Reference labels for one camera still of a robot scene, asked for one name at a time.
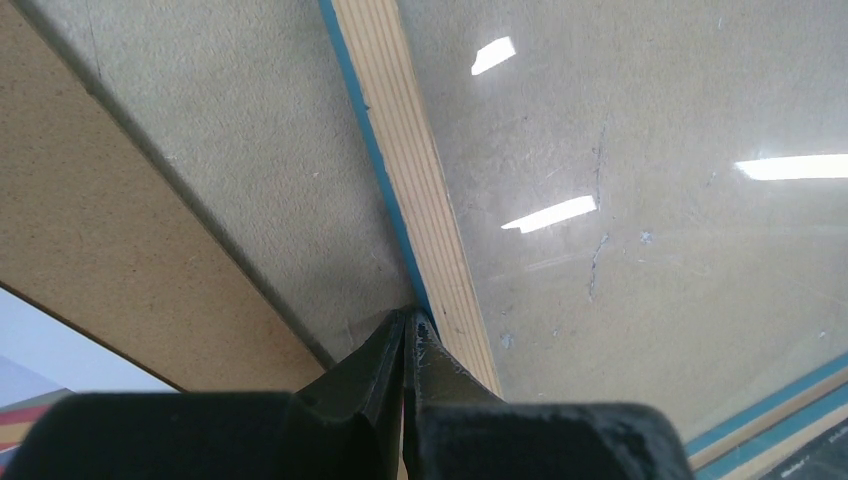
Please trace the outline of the brown cardboard backing board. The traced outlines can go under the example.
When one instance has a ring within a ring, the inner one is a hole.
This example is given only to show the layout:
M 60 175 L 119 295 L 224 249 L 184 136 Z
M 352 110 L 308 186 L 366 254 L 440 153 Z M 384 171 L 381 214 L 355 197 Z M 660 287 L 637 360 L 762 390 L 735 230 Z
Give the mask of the brown cardboard backing board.
M 322 367 L 23 14 L 1 5 L 1 281 L 183 390 Z

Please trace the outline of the hot air balloon photo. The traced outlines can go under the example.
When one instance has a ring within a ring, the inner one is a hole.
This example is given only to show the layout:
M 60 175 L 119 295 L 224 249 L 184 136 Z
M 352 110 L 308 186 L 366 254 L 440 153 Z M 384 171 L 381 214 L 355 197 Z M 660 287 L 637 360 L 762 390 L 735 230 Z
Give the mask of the hot air balloon photo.
M 175 390 L 22 297 L 1 290 L 2 470 L 34 423 L 66 396 Z

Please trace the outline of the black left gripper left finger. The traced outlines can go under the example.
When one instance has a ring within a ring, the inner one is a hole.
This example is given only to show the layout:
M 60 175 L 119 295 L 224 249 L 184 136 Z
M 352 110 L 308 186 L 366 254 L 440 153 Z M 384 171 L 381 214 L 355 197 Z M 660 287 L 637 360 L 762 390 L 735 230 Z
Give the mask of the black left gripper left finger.
M 31 428 L 7 479 L 393 479 L 406 319 L 297 392 L 68 396 Z

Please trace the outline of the blue wooden picture frame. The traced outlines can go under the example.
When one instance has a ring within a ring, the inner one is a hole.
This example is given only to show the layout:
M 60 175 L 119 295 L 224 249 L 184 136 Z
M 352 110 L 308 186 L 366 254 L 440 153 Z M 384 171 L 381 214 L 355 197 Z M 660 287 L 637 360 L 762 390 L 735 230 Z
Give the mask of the blue wooden picture frame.
M 326 1 L 416 290 L 513 402 L 843 479 L 843 1 Z

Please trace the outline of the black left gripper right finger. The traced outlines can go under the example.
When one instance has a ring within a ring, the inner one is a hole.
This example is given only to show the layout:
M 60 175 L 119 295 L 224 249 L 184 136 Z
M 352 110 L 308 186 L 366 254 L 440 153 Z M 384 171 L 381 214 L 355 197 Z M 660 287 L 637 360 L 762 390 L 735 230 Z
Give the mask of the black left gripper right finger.
M 412 479 L 691 479 L 670 421 L 637 403 L 508 403 L 405 317 L 403 459 Z

